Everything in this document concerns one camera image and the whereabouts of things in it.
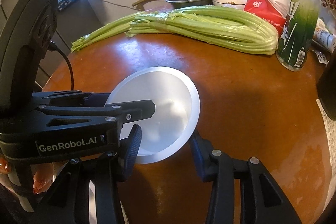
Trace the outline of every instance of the barcode label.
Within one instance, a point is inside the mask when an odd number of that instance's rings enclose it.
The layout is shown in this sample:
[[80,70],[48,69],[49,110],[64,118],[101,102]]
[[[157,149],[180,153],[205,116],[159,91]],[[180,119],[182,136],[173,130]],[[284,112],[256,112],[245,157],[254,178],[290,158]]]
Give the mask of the barcode label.
[[303,60],[305,58],[305,54],[306,53],[304,51],[302,51],[302,50],[299,51],[299,55],[297,57],[296,64],[294,65],[295,67],[299,67],[299,66],[302,65]]

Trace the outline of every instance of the metal bolt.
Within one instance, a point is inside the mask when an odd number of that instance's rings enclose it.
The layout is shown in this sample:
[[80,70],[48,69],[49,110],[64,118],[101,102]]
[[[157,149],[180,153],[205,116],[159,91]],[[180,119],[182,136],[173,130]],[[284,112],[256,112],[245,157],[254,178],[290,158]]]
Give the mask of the metal bolt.
[[253,164],[258,164],[259,163],[259,159],[256,158],[256,157],[252,157],[252,158],[250,158],[250,162],[253,163]]
[[220,150],[217,150],[217,149],[212,150],[211,153],[216,157],[219,157],[222,154],[222,152]]
[[105,120],[106,121],[116,121],[117,118],[115,118],[115,117],[106,117]]
[[109,157],[113,157],[113,156],[115,156],[117,153],[116,152],[114,152],[114,151],[111,151],[110,153],[108,153],[107,155],[109,156]]
[[78,158],[73,158],[73,159],[70,160],[70,163],[75,165],[75,164],[79,163],[79,159]]

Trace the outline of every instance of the red plastic bag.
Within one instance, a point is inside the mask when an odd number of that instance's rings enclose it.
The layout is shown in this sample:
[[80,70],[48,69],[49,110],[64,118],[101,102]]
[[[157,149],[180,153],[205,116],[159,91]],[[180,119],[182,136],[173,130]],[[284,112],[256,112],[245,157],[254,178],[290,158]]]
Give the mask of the red plastic bag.
[[282,35],[286,19],[273,7],[268,0],[248,0],[244,11],[255,14],[276,27],[279,36]]

